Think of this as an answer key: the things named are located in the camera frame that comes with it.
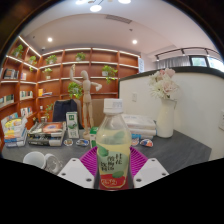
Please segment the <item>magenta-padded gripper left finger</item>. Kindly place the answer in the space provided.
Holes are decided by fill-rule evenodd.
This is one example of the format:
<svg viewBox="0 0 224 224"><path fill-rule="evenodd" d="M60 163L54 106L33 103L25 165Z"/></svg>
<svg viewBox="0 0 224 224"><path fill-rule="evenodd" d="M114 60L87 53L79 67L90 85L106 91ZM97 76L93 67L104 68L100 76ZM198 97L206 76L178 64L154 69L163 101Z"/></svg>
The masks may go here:
<svg viewBox="0 0 224 224"><path fill-rule="evenodd" d="M93 147L80 158L71 158L58 176L81 187L93 189L97 171L97 147Z"/></svg>

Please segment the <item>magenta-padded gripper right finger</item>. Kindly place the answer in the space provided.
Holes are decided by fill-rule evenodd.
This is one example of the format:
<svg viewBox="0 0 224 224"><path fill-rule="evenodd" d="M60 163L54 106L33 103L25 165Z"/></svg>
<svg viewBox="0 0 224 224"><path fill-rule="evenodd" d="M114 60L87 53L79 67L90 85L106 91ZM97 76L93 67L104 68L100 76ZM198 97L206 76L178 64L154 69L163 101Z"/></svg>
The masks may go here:
<svg viewBox="0 0 224 224"><path fill-rule="evenodd" d="M130 148L130 172L135 188L141 188L169 175L156 158L148 159L134 147Z"/></svg>

